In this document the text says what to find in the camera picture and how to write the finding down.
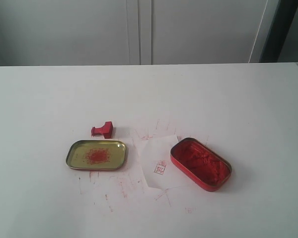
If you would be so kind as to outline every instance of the red rubber stamp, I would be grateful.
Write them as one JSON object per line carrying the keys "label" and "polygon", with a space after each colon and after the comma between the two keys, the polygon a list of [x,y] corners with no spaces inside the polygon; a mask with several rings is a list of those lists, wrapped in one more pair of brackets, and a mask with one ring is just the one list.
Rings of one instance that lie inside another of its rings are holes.
{"label": "red rubber stamp", "polygon": [[111,121],[105,122],[105,125],[100,128],[93,127],[90,131],[91,136],[103,135],[105,139],[110,139],[113,133],[113,123]]}
{"label": "red rubber stamp", "polygon": [[163,175],[166,166],[167,166],[167,162],[164,160],[161,160],[157,163],[154,172],[157,174]]}

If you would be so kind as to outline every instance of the gold tin lid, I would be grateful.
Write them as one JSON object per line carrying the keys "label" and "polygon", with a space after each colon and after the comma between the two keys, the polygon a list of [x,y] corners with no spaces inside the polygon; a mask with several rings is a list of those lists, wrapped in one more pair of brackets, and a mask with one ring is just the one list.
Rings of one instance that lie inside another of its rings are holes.
{"label": "gold tin lid", "polygon": [[126,150],[118,140],[80,140],[71,146],[66,164],[75,170],[117,170],[126,160]]}

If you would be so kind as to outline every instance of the paper sheet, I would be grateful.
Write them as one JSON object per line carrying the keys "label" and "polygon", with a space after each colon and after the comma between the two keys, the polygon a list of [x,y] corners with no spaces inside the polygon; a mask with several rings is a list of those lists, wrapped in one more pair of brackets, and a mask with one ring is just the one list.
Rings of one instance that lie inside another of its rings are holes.
{"label": "paper sheet", "polygon": [[168,189],[192,183],[171,162],[170,150],[177,143],[177,136],[172,135],[144,141],[138,147],[140,164],[149,187]]}

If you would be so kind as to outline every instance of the cabinet door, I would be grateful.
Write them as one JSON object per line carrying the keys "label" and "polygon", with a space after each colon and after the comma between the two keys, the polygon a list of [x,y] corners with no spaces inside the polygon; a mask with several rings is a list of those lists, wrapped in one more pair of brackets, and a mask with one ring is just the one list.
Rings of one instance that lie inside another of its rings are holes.
{"label": "cabinet door", "polygon": [[137,0],[0,0],[0,65],[139,64]]}
{"label": "cabinet door", "polygon": [[[271,24],[272,19],[262,22],[263,15],[272,16],[277,5],[269,7],[267,12],[267,0],[151,2],[152,20],[147,25],[152,24],[150,61],[153,64],[249,62],[259,28]],[[261,32],[262,38],[266,37],[269,27],[265,29],[266,32]],[[143,59],[148,55],[148,43],[145,41],[145,44],[142,61],[148,62],[148,57]]]}

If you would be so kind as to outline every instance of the red stamp impression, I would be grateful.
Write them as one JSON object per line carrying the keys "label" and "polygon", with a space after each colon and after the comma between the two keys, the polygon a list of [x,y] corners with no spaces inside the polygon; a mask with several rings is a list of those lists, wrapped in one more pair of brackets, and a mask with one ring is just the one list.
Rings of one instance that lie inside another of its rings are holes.
{"label": "red stamp impression", "polygon": [[157,163],[154,172],[157,174],[162,175],[164,173],[165,167],[167,166],[167,162],[164,160],[161,160]]}

